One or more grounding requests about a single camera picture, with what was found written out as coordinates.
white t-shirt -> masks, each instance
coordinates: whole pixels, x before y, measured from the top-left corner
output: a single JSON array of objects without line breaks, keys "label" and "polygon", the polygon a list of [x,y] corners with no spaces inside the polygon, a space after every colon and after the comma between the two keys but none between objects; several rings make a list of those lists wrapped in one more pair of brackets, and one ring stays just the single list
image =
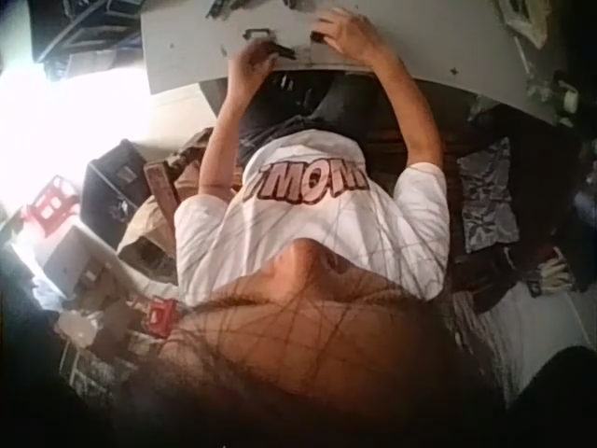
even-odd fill
[{"label": "white t-shirt", "polygon": [[450,245],[446,179],[430,163],[407,168],[394,199],[366,174],[363,153],[334,133],[305,131],[260,149],[231,203],[208,195],[174,217],[180,298],[189,306],[259,270],[298,238],[310,238],[433,299]]}]

person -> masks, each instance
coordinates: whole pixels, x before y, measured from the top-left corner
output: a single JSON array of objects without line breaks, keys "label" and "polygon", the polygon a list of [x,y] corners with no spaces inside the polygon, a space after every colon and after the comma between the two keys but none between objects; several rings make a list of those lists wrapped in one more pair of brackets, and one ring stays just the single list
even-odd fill
[{"label": "person", "polygon": [[[474,335],[446,317],[450,222],[427,102],[365,17],[325,10],[313,30],[375,77],[340,76],[293,116],[262,88],[267,40],[230,60],[198,194],[175,215],[193,311],[117,393],[127,443],[470,444],[504,410]],[[408,147],[393,197],[357,143],[379,83]]]}]

desk surface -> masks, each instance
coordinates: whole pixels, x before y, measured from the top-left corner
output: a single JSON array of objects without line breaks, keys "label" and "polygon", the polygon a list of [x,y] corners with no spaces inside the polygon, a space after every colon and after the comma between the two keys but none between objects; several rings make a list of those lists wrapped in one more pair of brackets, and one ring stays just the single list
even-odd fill
[{"label": "desk surface", "polygon": [[[142,15],[152,93],[227,75],[226,55],[243,44],[248,28],[271,28],[298,52],[279,69],[359,70],[325,45],[309,42],[317,7],[340,5],[367,15],[396,48],[414,77],[485,95],[535,117],[555,120],[552,108],[526,95],[527,76],[512,32],[493,0],[253,0],[253,7],[205,19],[212,0],[153,0]],[[542,50],[521,39],[539,77],[564,68],[559,38]]]}]

hand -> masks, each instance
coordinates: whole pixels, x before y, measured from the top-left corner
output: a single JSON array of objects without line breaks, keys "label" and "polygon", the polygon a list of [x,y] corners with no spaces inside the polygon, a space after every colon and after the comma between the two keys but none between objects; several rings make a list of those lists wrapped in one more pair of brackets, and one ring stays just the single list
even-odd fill
[{"label": "hand", "polygon": [[248,107],[273,70],[277,55],[268,51],[271,39],[255,39],[229,60],[228,100]]},{"label": "hand", "polygon": [[372,69],[391,54],[367,17],[341,7],[320,12],[312,30],[324,35],[326,43],[342,56]]}]

red plastic stool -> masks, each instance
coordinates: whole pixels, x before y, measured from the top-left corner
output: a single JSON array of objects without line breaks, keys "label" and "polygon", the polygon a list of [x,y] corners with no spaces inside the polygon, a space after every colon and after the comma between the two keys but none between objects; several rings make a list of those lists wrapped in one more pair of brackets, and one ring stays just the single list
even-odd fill
[{"label": "red plastic stool", "polygon": [[178,313],[174,299],[153,298],[146,319],[146,326],[149,331],[165,339],[170,336],[170,332],[177,320]]},{"label": "red plastic stool", "polygon": [[34,203],[25,207],[24,218],[37,222],[47,238],[74,214],[71,209],[77,204],[78,197],[71,184],[57,175],[46,185]]}]

